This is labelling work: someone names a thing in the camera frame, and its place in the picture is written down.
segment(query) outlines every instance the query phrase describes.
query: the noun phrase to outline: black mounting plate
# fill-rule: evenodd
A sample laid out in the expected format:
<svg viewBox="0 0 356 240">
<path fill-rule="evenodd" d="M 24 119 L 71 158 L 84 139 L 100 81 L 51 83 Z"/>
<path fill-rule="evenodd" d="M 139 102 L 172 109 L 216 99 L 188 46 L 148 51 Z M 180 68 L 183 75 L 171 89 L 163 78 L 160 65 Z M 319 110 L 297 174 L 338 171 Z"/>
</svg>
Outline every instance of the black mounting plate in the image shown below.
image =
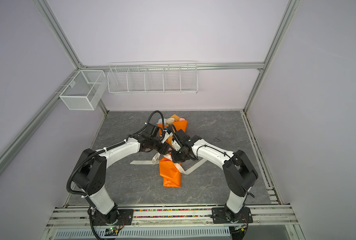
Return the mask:
<svg viewBox="0 0 356 240">
<path fill-rule="evenodd" d="M 122 225 L 123 224 L 123 218 L 125 218 L 125 225 L 131 225 L 131 221 L 133 220 L 133 209 L 118 209 L 119 215 L 118 215 L 118 221 L 114 223 L 113 225 Z M 106 223 L 101 221 L 98 217 L 93 218 L 93 225 L 94 226 L 107 226 Z"/>
<path fill-rule="evenodd" d="M 214 207 L 211 209 L 211 213 L 214 223 L 230 223 L 226 220 L 225 209 L 223 207 Z M 243 207 L 240 213 L 246 218 L 248 223 L 252 223 L 251 211 L 248 207 Z M 245 223 L 245 219 L 241 216 L 238 223 Z"/>
</svg>

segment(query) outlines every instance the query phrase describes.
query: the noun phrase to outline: divided wire basket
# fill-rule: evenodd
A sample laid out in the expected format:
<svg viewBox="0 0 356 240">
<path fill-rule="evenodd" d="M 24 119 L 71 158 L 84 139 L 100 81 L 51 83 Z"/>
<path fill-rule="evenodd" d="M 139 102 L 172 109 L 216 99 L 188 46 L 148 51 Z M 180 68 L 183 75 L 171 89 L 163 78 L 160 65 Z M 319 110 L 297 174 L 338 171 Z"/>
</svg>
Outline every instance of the divided wire basket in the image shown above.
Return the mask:
<svg viewBox="0 0 356 240">
<path fill-rule="evenodd" d="M 106 88 L 103 70 L 79 70 L 59 97 L 70 110 L 94 110 Z"/>
<path fill-rule="evenodd" d="M 110 63 L 109 66 L 107 82 L 112 94 L 198 92 L 196 62 L 156 65 Z"/>
</svg>

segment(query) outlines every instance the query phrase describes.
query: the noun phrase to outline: robotic arm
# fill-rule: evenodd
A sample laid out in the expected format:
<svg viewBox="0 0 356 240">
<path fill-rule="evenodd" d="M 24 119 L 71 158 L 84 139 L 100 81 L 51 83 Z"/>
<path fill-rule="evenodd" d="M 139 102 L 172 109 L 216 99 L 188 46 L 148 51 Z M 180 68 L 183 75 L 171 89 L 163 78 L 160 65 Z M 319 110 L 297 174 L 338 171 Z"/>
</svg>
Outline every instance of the robotic arm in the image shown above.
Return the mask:
<svg viewBox="0 0 356 240">
<path fill-rule="evenodd" d="M 163 119 L 161 112 L 155 111 L 152 115 L 155 113 L 159 113 Z M 244 201 L 248 194 L 252 195 L 249 190 L 258 178 L 257 171 L 246 154 L 241 150 L 233 152 L 221 149 L 201 137 L 189 137 L 182 130 L 175 131 L 174 127 L 161 129 L 149 122 L 152 115 L 140 131 L 131 134 L 123 142 L 97 151 L 84 150 L 68 180 L 68 192 L 82 195 L 97 210 L 95 214 L 100 215 L 104 223 L 114 224 L 118 219 L 118 207 L 105 188 L 106 169 L 109 166 L 128 155 L 153 149 L 162 155 L 171 152 L 174 163 L 203 157 L 223 169 L 230 189 L 229 199 L 224 207 L 225 220 L 238 222 Z M 166 140 L 171 136 L 173 140 L 170 145 Z M 82 191 L 72 190 L 72 181 Z"/>
</svg>

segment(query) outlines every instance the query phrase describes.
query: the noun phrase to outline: white wire basket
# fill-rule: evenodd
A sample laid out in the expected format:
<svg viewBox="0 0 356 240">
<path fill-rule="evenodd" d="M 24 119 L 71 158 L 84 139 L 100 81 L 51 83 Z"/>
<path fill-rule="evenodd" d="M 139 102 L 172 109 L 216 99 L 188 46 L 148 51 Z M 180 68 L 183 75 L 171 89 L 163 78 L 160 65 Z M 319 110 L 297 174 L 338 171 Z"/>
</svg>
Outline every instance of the white wire basket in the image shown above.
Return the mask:
<svg viewBox="0 0 356 240">
<path fill-rule="evenodd" d="M 107 81 L 102 70 L 79 70 L 59 97 L 70 110 L 94 110 Z"/>
<path fill-rule="evenodd" d="M 115 65 L 107 74 L 112 94 L 197 93 L 198 73 L 195 62 L 155 65 Z"/>
</svg>

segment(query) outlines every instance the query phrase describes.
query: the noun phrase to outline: gray mat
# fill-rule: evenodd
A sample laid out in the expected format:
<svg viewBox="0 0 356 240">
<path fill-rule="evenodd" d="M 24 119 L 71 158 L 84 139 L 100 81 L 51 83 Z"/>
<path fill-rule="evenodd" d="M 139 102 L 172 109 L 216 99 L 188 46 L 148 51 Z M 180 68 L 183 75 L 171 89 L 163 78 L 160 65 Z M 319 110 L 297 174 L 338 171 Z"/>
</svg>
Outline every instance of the gray mat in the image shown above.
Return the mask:
<svg viewBox="0 0 356 240">
<path fill-rule="evenodd" d="M 108 147 L 142 128 L 151 112 L 109 112 L 93 149 Z M 230 151 L 244 151 L 260 174 L 240 112 L 238 111 L 174 111 L 163 112 L 164 118 L 173 114 L 189 121 L 186 133 L 197 135 L 210 144 Z M 153 116 L 156 123 L 159 114 Z M 111 165 L 106 172 L 105 186 L 118 204 L 225 204 L 229 188 L 223 170 L 209 161 L 189 175 L 181 175 L 181 188 L 163 187 L 158 165 L 131 165 L 133 160 L 151 160 L 156 151 L 139 152 Z M 194 161 L 182 163 L 184 169 Z M 271 204 L 260 176 L 248 196 L 246 204 Z M 86 204 L 79 195 L 73 195 L 69 204 Z"/>
</svg>

